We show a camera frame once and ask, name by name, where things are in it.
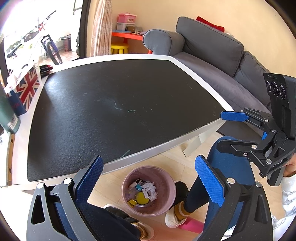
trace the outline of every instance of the sock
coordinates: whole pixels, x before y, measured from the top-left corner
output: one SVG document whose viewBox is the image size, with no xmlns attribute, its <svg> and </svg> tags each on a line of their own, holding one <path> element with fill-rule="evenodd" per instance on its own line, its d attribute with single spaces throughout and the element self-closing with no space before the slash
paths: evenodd
<svg viewBox="0 0 296 241">
<path fill-rule="evenodd" d="M 144 237 L 147 236 L 147 232 L 146 232 L 144 226 L 143 226 L 140 222 L 131 223 L 131 224 L 134 225 L 134 226 L 136 226 L 136 228 L 137 228 L 138 230 L 140 230 L 140 232 L 141 232 L 141 237 L 139 237 L 139 239 L 142 239 L 142 238 L 144 238 Z"/>
<path fill-rule="evenodd" d="M 186 218 L 188 215 L 191 214 L 185 210 L 184 201 L 174 206 L 174 212 L 179 221 L 181 221 L 182 219 Z"/>
</svg>

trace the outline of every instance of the storage box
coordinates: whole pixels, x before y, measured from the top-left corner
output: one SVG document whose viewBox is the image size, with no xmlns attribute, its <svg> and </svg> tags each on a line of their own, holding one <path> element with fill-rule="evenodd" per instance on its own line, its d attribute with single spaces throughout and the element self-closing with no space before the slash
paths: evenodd
<svg viewBox="0 0 296 241">
<path fill-rule="evenodd" d="M 20 78 L 4 88 L 8 101 L 18 116 L 28 111 L 38 87 L 38 76 L 35 67 L 32 66 L 24 69 Z"/>
<path fill-rule="evenodd" d="M 136 16 L 137 15 L 129 14 L 129 13 L 120 13 L 118 15 L 118 22 L 119 23 L 135 23 Z"/>
<path fill-rule="evenodd" d="M 125 31 L 127 26 L 135 26 L 132 23 L 117 23 L 116 30 Z"/>
</svg>

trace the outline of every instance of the crumpled paper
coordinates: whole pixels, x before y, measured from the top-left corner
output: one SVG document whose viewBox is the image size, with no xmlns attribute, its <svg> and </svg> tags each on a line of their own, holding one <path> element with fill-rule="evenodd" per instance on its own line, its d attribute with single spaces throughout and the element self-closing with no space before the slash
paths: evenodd
<svg viewBox="0 0 296 241">
<path fill-rule="evenodd" d="M 156 187 L 154 186 L 154 183 L 146 182 L 141 186 L 141 188 L 143 188 L 142 191 L 145 190 L 143 191 L 144 196 L 146 196 L 146 193 L 148 194 L 145 198 L 149 198 L 151 202 L 157 199 L 157 192 L 155 191 Z"/>
</svg>

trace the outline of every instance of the blue gripper pad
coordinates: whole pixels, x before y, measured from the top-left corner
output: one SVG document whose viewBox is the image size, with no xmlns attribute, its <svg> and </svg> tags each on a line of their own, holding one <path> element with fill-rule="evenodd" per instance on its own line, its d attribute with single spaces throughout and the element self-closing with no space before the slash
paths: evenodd
<svg viewBox="0 0 296 241">
<path fill-rule="evenodd" d="M 209 165 L 210 164 L 202 155 L 196 157 L 195 170 L 205 186 L 212 202 L 217 203 L 219 207 L 221 207 L 225 200 L 224 188 Z"/>
<path fill-rule="evenodd" d="M 264 132 L 264 133 L 263 133 L 263 136 L 262 136 L 262 140 L 264 140 L 266 137 L 267 137 L 267 133 Z"/>
<path fill-rule="evenodd" d="M 221 119 L 225 121 L 246 121 L 249 117 L 243 112 L 223 111 Z"/>
<path fill-rule="evenodd" d="M 99 176 L 101 175 L 104 168 L 103 158 L 98 158 L 93 162 L 88 172 L 81 179 L 81 182 L 76 188 L 76 199 L 75 203 L 79 207 L 81 204 L 86 203 L 91 194 Z"/>
</svg>

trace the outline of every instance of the black pants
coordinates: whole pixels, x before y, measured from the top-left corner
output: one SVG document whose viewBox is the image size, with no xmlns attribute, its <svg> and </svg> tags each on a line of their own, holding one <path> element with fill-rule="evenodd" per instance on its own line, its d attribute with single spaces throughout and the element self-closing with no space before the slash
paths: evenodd
<svg viewBox="0 0 296 241">
<path fill-rule="evenodd" d="M 211 164 L 212 167 L 220 169 L 220 171 L 224 174 L 226 178 L 232 177 L 240 184 L 253 185 L 255 182 L 255 178 L 251 165 L 246 157 L 237 157 L 232 154 L 220 153 L 219 151 L 217 151 L 217 143 L 222 139 L 234 138 L 222 137 L 218 139 L 212 146 L 207 157 L 207 161 Z M 212 200 L 209 198 L 207 190 L 201 182 L 201 179 L 197 177 L 184 201 L 184 209 L 187 212 L 192 213 L 206 203 L 209 203 L 209 207 L 207 209 L 207 216 L 205 219 L 204 229 L 215 217 L 216 213 L 219 210 L 219 205 L 217 203 L 212 202 Z M 229 223 L 228 228 L 231 228 L 236 225 L 240 211 L 242 209 L 242 205 L 243 202 L 239 202 L 237 204 L 237 207 L 235 209 L 234 215 Z"/>
<path fill-rule="evenodd" d="M 101 241 L 139 241 L 140 230 L 125 219 L 89 203 L 80 210 Z"/>
</svg>

